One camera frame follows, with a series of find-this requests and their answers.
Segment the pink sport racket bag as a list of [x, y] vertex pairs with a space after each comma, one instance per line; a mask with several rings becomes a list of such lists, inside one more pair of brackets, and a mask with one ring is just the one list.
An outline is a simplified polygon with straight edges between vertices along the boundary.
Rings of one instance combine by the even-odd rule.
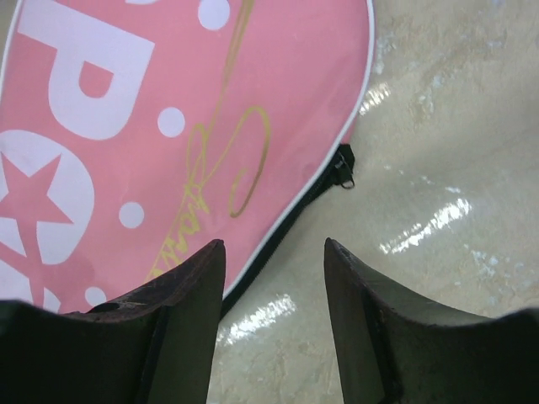
[[231, 304], [324, 186], [375, 47], [370, 1], [18, 1], [1, 66], [1, 296], [56, 313], [213, 239]]

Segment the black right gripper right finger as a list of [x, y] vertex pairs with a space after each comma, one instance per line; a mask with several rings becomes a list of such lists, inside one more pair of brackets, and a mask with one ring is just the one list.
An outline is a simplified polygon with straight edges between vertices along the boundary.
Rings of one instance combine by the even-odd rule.
[[443, 305], [334, 239], [323, 268], [345, 402], [537, 402], [537, 309], [487, 318]]

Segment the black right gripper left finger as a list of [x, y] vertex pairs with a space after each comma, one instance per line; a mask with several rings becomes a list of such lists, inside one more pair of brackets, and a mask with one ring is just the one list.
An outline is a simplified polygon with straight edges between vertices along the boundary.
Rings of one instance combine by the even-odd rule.
[[214, 240], [86, 313], [3, 301], [2, 402], [205, 402], [225, 273], [226, 249]]

